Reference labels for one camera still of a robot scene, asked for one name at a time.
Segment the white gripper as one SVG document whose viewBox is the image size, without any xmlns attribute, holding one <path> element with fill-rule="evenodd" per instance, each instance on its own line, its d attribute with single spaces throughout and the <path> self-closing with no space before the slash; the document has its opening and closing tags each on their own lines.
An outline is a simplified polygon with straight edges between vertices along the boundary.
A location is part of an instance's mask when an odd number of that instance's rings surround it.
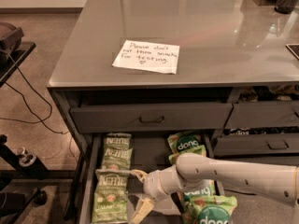
<svg viewBox="0 0 299 224">
<path fill-rule="evenodd" d="M 178 173 L 175 165 L 163 170 L 156 170 L 147 174 L 142 170 L 131 170 L 143 184 L 143 191 L 150 198 L 139 199 L 129 223 L 140 224 L 142 220 L 153 210 L 155 201 L 166 199 L 173 193 L 182 192 L 190 187 L 190 184 Z"/>
</svg>

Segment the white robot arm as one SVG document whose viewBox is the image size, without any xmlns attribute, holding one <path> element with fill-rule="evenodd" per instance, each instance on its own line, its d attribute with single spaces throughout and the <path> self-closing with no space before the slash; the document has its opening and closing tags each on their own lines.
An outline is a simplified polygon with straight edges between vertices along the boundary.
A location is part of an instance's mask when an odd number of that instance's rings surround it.
<svg viewBox="0 0 299 224">
<path fill-rule="evenodd" d="M 145 196 L 138 200 L 130 224 L 139 224 L 154 205 L 173 193 L 200 189 L 206 180 L 217 180 L 249 189 L 293 207 L 291 224 L 299 224 L 299 168 L 296 166 L 214 160 L 194 153 L 178 156 L 174 165 L 149 174 L 133 170 L 143 183 Z"/>
</svg>

